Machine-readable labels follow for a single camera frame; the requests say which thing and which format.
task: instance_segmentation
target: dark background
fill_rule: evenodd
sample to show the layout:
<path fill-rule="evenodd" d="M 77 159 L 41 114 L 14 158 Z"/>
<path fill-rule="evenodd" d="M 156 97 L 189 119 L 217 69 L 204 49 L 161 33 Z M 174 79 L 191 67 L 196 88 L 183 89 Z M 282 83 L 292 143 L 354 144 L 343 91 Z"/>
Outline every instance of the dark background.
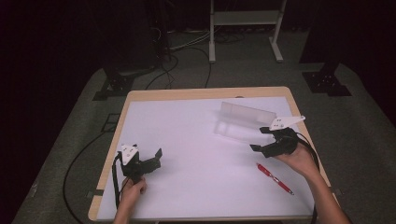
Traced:
<path fill-rule="evenodd" d="M 168 29 L 207 29 L 209 1 L 165 3 Z M 119 61 L 151 66 L 161 53 L 154 50 L 149 29 L 158 25 L 156 0 L 145 5 L 140 0 L 0 4 L 0 209 L 3 221 L 10 222 L 91 75 Z M 276 1 L 216 3 L 218 9 L 227 6 L 278 7 Z M 395 9 L 392 1 L 289 0 L 282 24 L 284 30 L 310 28 L 301 63 L 323 63 L 336 49 L 393 124 Z"/>

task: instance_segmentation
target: white metal stand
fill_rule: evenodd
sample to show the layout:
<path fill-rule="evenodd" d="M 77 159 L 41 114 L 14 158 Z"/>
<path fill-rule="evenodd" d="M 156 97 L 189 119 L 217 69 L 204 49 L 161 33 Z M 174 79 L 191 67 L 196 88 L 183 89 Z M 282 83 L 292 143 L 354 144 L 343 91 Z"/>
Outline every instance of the white metal stand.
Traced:
<path fill-rule="evenodd" d="M 258 25 L 275 24 L 274 36 L 269 37 L 271 47 L 276 57 L 276 61 L 283 62 L 283 57 L 277 46 L 277 37 L 285 13 L 287 0 L 282 0 L 280 10 L 266 11 L 219 11 L 215 12 L 214 0 L 210 0 L 210 41 L 209 41 L 209 61 L 216 61 L 215 53 L 215 25 Z"/>

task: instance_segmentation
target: gray carpet floor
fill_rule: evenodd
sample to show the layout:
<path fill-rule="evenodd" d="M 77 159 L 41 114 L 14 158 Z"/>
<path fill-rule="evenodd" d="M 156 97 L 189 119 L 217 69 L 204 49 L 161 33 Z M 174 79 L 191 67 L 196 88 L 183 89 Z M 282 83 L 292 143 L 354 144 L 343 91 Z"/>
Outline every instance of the gray carpet floor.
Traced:
<path fill-rule="evenodd" d="M 317 148 L 342 208 L 354 223 L 396 223 L 396 131 L 357 74 L 340 65 L 335 74 L 352 96 L 329 97 L 311 93 L 302 72 L 318 71 L 322 64 L 299 64 L 307 33 L 281 32 L 278 45 L 284 57 L 277 63 L 268 42 L 270 33 L 245 34 L 245 39 L 216 45 L 216 63 L 211 65 L 208 88 L 286 86 L 290 88 L 305 125 Z M 195 35 L 172 34 L 177 46 Z M 194 46 L 207 52 L 207 41 Z M 173 53 L 177 67 L 171 71 L 173 89 L 203 88 L 209 73 L 206 56 L 196 49 Z M 170 68 L 175 64 L 165 62 Z M 143 90 L 162 73 L 158 69 L 138 77 L 133 90 Z M 69 214 L 62 195 L 64 176 L 77 154 L 101 133 L 108 114 L 120 113 L 125 97 L 106 101 L 92 98 L 102 88 L 102 69 L 92 74 L 65 123 L 40 174 L 35 190 L 27 195 L 14 223 L 77 223 Z M 150 89 L 169 88 L 167 76 Z M 67 178 L 66 197 L 71 209 L 84 223 L 106 158 L 112 133 L 104 133 L 80 154 Z M 284 223 L 309 223 L 286 220 Z"/>

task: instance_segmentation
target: pen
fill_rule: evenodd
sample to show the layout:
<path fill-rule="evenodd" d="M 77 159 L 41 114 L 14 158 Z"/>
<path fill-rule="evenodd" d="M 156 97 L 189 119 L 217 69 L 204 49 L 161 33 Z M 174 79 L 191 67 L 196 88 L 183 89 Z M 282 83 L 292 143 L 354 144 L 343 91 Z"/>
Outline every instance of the pen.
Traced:
<path fill-rule="evenodd" d="M 257 168 L 259 168 L 260 171 L 271 177 L 282 189 L 284 189 L 286 192 L 288 192 L 291 195 L 294 195 L 293 191 L 288 188 L 282 181 L 280 181 L 278 178 L 276 178 L 274 175 L 271 174 L 265 167 L 263 167 L 261 164 L 257 163 Z"/>

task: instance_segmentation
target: person's right arm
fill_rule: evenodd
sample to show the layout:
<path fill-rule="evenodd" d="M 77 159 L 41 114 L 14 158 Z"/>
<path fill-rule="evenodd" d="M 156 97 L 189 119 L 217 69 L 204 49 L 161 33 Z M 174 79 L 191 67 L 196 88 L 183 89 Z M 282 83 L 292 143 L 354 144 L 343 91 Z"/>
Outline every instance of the person's right arm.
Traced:
<path fill-rule="evenodd" d="M 305 146 L 299 143 L 297 148 L 290 155 L 279 155 L 276 156 L 276 158 L 285 162 L 289 167 L 306 179 L 309 188 L 311 188 L 321 224 L 350 223 L 347 216 L 332 196 L 329 187 Z"/>

